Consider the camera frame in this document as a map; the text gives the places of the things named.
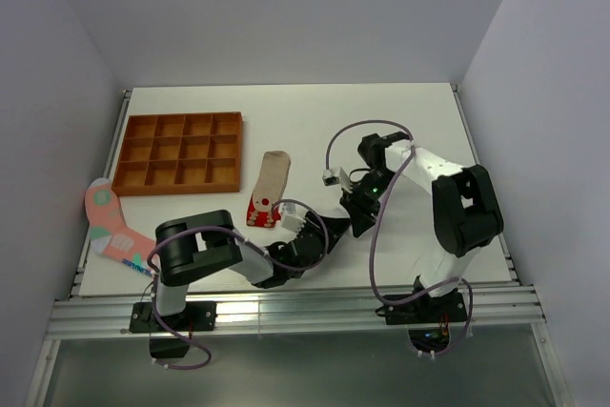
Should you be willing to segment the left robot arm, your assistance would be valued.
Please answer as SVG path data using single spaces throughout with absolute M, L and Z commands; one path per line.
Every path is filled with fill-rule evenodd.
M 186 317 L 190 285 L 229 269 L 260 289 L 284 285 L 317 265 L 350 229 L 346 211 L 329 215 L 311 210 L 299 215 L 289 203 L 282 205 L 279 222 L 295 234 L 289 241 L 256 247 L 241 234 L 226 210 L 196 214 L 161 224 L 155 230 L 154 255 L 158 279 L 154 287 L 152 320 L 174 330 Z

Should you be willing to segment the orange compartment tray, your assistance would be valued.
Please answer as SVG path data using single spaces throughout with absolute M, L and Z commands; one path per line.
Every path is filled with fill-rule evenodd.
M 242 137 L 240 112 L 132 115 L 112 189 L 119 196 L 236 193 Z

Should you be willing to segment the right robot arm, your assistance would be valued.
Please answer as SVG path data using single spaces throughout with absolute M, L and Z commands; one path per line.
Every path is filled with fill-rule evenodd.
M 431 198 L 436 241 L 416 277 L 422 292 L 412 302 L 417 317 L 434 320 L 445 309 L 444 297 L 457 288 L 473 259 L 503 231 L 490 175 L 480 165 L 465 167 L 418 147 L 405 132 L 367 135 L 357 151 L 369 171 L 342 189 L 340 205 L 350 216 L 355 237 L 375 230 L 369 258 L 371 279 L 375 278 L 381 219 L 395 184 L 405 177 Z

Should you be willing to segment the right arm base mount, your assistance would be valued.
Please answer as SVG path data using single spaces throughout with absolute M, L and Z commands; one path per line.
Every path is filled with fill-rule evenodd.
M 465 323 L 468 318 L 462 293 L 455 288 L 447 295 L 426 294 L 399 306 L 381 305 L 376 315 L 389 326 L 431 324 L 431 327 L 409 330 L 412 345 L 421 352 L 446 350 L 451 342 L 450 325 Z

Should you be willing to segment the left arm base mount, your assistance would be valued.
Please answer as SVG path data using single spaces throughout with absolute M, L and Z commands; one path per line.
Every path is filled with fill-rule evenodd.
M 165 323 L 177 332 L 210 332 L 214 329 L 216 303 L 213 301 L 187 302 L 185 309 L 174 315 L 163 316 Z M 151 302 L 136 302 L 132 307 L 129 332 L 131 334 L 156 334 L 164 331 L 153 315 Z M 189 346 L 178 339 L 151 337 L 149 351 L 157 359 L 178 360 L 184 357 Z

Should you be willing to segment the aluminium frame rail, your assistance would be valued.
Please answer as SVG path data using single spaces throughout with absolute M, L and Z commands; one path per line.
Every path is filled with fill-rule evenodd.
M 546 321 L 532 286 L 475 287 L 474 326 L 541 324 Z M 217 336 L 388 330 L 380 306 L 365 289 L 189 295 L 213 301 Z M 132 337 L 134 296 L 75 297 L 54 304 L 46 340 Z

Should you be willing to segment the pink patterned sock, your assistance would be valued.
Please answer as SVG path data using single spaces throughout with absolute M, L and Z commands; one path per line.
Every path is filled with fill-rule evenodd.
M 90 223 L 91 249 L 142 275 L 152 277 L 147 258 L 155 242 L 131 229 L 124 218 L 120 200 L 107 178 L 97 178 L 85 193 L 85 211 Z

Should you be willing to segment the beige red reindeer sock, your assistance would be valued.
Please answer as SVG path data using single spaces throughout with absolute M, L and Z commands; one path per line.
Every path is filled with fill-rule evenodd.
M 268 151 L 263 154 L 247 211 L 248 226 L 271 229 L 280 219 L 275 203 L 283 197 L 290 167 L 291 159 L 286 152 Z

